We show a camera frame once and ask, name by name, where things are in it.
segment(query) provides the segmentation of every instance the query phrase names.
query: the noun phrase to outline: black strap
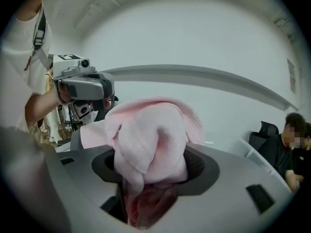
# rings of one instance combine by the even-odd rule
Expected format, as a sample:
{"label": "black strap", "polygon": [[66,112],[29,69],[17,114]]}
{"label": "black strap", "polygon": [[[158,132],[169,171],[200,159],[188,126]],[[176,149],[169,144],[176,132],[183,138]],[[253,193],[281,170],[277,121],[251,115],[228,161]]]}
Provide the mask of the black strap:
{"label": "black strap", "polygon": [[275,203],[272,197],[260,184],[250,185],[246,190],[259,210],[259,214],[264,213]]}
{"label": "black strap", "polygon": [[41,20],[39,22],[38,31],[36,32],[35,38],[34,38],[34,48],[35,48],[35,50],[40,49],[41,46],[42,46],[44,35],[45,35],[45,30],[46,30],[46,24],[47,24],[47,22],[46,22],[45,14],[44,14],[44,11],[43,11]]}

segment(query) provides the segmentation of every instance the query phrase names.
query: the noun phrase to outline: person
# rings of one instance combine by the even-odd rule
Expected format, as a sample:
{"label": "person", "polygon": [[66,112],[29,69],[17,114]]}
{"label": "person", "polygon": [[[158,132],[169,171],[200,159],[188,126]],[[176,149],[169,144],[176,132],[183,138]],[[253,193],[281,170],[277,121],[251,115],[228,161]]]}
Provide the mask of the person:
{"label": "person", "polygon": [[[54,89],[45,93],[46,69],[38,57],[32,56],[33,36],[43,9],[42,0],[26,0],[12,17],[1,43],[1,126],[28,131],[52,111],[58,102]],[[51,46],[52,32],[47,24],[42,49],[46,55]],[[59,84],[60,98],[70,100],[67,89]]]}
{"label": "person", "polygon": [[311,124],[306,124],[306,133],[301,148],[293,151],[293,168],[296,180],[302,183],[311,175]]}
{"label": "person", "polygon": [[[45,92],[49,92],[53,89],[53,66],[51,65],[50,69],[45,75]],[[55,107],[51,112],[46,116],[47,122],[50,126],[50,142],[56,142],[63,140],[58,132],[58,115],[57,107]]]}
{"label": "person", "polygon": [[286,116],[283,133],[271,136],[258,149],[293,192],[296,191],[296,178],[293,171],[292,150],[300,146],[300,137],[304,136],[305,130],[304,118],[298,113],[290,113]]}

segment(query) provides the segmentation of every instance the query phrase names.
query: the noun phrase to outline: pink towel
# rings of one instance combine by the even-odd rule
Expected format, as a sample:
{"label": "pink towel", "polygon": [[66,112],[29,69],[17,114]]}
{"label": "pink towel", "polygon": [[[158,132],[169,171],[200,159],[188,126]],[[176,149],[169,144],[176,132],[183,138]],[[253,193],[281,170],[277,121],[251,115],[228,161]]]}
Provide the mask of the pink towel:
{"label": "pink towel", "polygon": [[124,196],[128,224],[147,229],[154,225],[176,202],[175,187],[160,189],[154,185],[146,186],[135,199]]}
{"label": "pink towel", "polygon": [[122,103],[109,111],[105,120],[81,128],[85,149],[114,148],[114,168],[125,179],[125,193],[133,197],[145,184],[167,188],[185,181],[186,143],[203,141],[202,123],[193,110],[162,97]]}

